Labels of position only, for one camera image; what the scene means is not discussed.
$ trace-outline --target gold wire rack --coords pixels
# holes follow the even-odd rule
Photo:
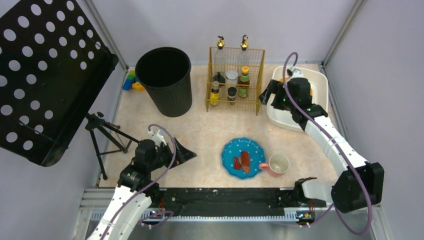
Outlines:
[[[218,105],[211,105],[211,90],[212,90],[212,80],[214,77],[215,67],[222,64],[215,64],[214,58],[215,53],[217,52],[218,47],[212,46],[209,48],[209,63],[207,68],[207,83],[206,83],[206,97],[204,99],[204,104],[206,106],[206,112],[209,110],[229,110],[229,111],[250,111],[256,112],[256,115],[259,113],[261,108],[261,102],[259,101],[259,95],[262,91],[262,75],[264,71],[264,59],[265,59],[265,50],[263,49],[254,49],[248,48],[247,54],[250,57],[249,60],[249,96],[242,98],[237,95],[235,97],[234,103],[230,105],[228,101],[226,89],[227,84],[224,87],[219,88],[219,100]],[[235,70],[240,75],[240,69],[244,65],[237,64],[239,53],[242,51],[240,47],[224,47],[226,61],[224,64],[225,72],[229,70]]]

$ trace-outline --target black lid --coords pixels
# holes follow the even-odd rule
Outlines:
[[[215,76],[213,76],[213,81],[218,81],[220,84],[225,84],[225,77],[221,74],[221,72],[218,72]]]
[[[235,95],[236,95],[236,93],[237,93],[237,88],[235,88],[235,87],[233,87],[233,86],[228,88],[228,95],[229,95],[229,96],[231,96],[231,97],[232,97],[232,96],[235,96]]]

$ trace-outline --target tripod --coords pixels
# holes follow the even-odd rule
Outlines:
[[[123,152],[124,154],[126,154],[128,152],[128,148],[130,147],[132,142],[136,142],[136,143],[140,143],[139,140],[135,139],[134,137],[118,130],[121,127],[115,124],[112,124],[110,122],[105,121],[103,118],[103,113],[101,112],[97,112],[96,116],[94,113],[93,114],[86,114],[85,118],[88,120],[87,125],[85,126],[85,129],[88,130],[90,132],[90,136],[91,136],[91,140],[93,142],[94,145],[94,150],[95,150],[95,154],[97,156],[97,160],[98,160],[98,164],[100,165],[100,171],[101,174],[103,175],[103,179],[107,180],[108,176],[106,175],[106,171],[105,171],[105,166],[103,165],[102,159],[100,158],[100,156],[102,155],[106,155],[106,154],[113,154],[113,153],[117,153],[117,152]],[[110,129],[112,131],[114,131],[116,134],[120,134],[124,137],[126,137],[127,139],[129,139],[129,142],[126,146],[124,146],[124,144],[118,142],[105,128]],[[106,152],[100,152],[99,151],[99,146],[97,145],[97,140],[96,140],[96,136],[94,135],[94,129],[98,129],[103,135],[106,136],[106,138],[108,138],[113,144],[115,144],[119,150],[114,150],[114,151],[106,151]]]

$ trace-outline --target black trash can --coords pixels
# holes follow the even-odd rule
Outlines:
[[[135,76],[159,111],[179,117],[192,106],[189,56],[174,47],[160,47],[144,54],[135,66]]]

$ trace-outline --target bottle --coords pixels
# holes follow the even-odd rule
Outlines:
[[[221,74],[221,72],[218,72],[215,76],[213,76],[212,83],[215,81],[218,81],[219,89],[222,90],[225,86],[225,77]]]
[[[228,101],[230,105],[234,105],[234,101],[236,100],[237,88],[229,87],[228,88]]]
[[[210,105],[218,105],[220,99],[220,83],[218,81],[212,82],[212,90],[210,93]]]
[[[225,76],[225,65],[227,61],[227,56],[224,51],[224,37],[218,36],[219,41],[216,43],[218,49],[215,52],[215,56],[213,57],[213,66],[214,66],[214,75],[220,73],[221,76]]]
[[[239,73],[242,72],[242,67],[249,66],[251,61],[251,58],[249,56],[249,51],[247,51],[249,47],[247,35],[243,35],[243,40],[241,41],[240,46],[241,46],[241,52],[238,54],[238,57],[237,57],[237,69]]]
[[[249,85],[251,81],[249,79],[249,67],[244,66],[241,68],[240,78],[238,79],[238,95],[241,98],[249,96]]]
[[[237,88],[237,80],[239,78],[239,74],[236,70],[228,70],[225,74],[225,85],[227,89],[234,87]]]

